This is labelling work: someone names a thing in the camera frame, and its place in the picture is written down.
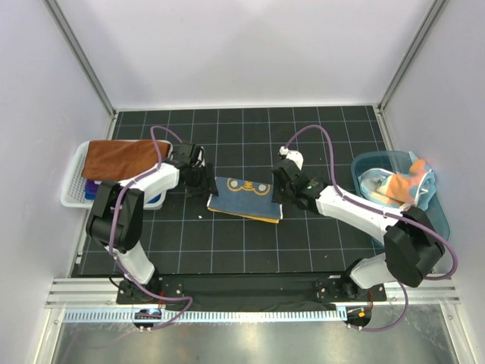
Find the yellow and blue cat towel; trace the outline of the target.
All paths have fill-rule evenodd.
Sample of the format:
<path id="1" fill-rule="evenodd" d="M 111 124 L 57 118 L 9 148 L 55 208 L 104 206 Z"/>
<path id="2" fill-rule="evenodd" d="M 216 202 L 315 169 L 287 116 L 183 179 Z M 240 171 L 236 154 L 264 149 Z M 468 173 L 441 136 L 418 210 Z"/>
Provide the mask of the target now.
<path id="1" fill-rule="evenodd" d="M 209 196 L 209 211 L 273 224 L 283 219 L 283 207 L 273 201 L 271 184 L 232 177 L 217 177 L 215 182 L 218 195 Z"/>

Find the brown towel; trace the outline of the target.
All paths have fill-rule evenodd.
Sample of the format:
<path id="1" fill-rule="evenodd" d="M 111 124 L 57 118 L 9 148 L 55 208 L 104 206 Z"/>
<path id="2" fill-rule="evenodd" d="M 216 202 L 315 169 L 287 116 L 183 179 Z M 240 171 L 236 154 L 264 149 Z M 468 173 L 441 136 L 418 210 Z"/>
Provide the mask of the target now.
<path id="1" fill-rule="evenodd" d="M 158 154 L 151 140 L 92 140 L 82 176 L 88 180 L 119 181 L 152 169 Z"/>

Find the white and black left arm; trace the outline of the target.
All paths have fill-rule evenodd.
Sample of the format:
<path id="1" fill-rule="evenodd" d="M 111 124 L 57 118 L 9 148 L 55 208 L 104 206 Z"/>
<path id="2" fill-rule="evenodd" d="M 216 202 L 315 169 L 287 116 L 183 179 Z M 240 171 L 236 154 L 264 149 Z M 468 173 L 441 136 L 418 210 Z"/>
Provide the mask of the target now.
<path id="1" fill-rule="evenodd" d="M 155 302 L 161 292 L 158 271 L 140 242 L 144 207 L 178 186 L 190 197 L 218 194 L 214 166 L 206 162 L 204 147 L 183 141 L 142 173 L 101 183 L 86 224 L 87 235 L 115 259 L 143 303 Z"/>

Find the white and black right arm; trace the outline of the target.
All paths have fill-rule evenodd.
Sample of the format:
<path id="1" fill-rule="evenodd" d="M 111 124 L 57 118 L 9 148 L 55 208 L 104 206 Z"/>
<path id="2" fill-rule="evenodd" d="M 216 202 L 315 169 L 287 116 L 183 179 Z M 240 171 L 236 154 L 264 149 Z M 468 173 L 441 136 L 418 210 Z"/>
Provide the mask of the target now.
<path id="1" fill-rule="evenodd" d="M 418 287 L 445 253 L 444 243 L 427 214 L 414 206 L 405 210 L 379 206 L 331 185 L 309 178 L 291 159 L 272 168 L 274 198 L 301 210 L 342 221 L 383 245 L 383 252 L 352 263 L 342 276 L 341 290 L 360 300 L 368 289 L 389 282 Z"/>

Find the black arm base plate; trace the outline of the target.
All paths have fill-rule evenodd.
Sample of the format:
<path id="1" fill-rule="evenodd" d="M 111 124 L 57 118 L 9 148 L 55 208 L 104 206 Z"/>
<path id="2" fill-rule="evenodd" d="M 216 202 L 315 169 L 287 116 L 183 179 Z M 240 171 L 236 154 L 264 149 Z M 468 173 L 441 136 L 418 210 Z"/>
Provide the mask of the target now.
<path id="1" fill-rule="evenodd" d="M 152 293 L 127 282 L 117 283 L 117 303 L 175 311 L 310 312 L 346 308 L 345 323 L 366 326 L 374 303 L 386 300 L 382 284 L 348 290 L 337 272 L 159 275 L 161 290 Z M 158 325 L 135 324 L 139 328 Z"/>

